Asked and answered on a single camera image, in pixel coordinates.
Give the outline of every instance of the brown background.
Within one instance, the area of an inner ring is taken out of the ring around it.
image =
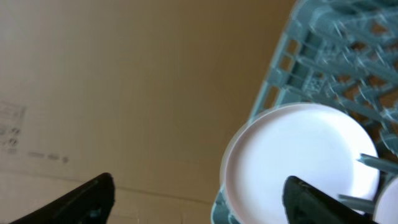
[[[0,222],[102,172],[110,223],[210,222],[293,3],[1,0],[0,101],[26,112],[0,152]]]

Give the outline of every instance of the plastic dish rack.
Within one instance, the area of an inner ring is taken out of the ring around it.
[[[331,106],[364,127],[382,159],[362,162],[382,171],[380,192],[398,174],[398,0],[299,1],[249,120],[293,102]],[[239,223],[222,191],[211,211],[212,223]],[[340,200],[368,213],[374,209],[373,201]]]

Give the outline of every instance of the cardboard surface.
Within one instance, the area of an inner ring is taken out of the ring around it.
[[[1,219],[109,172],[112,223],[209,220],[292,5],[0,1]]]

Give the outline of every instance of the white plate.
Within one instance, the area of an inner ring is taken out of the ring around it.
[[[398,223],[398,177],[388,183],[381,192],[374,211],[373,220],[379,224]]]
[[[243,223],[287,223],[286,178],[296,175],[333,198],[372,199],[379,171],[356,161],[377,156],[366,131],[328,106],[300,103],[273,110],[236,136],[224,166],[229,207]]]

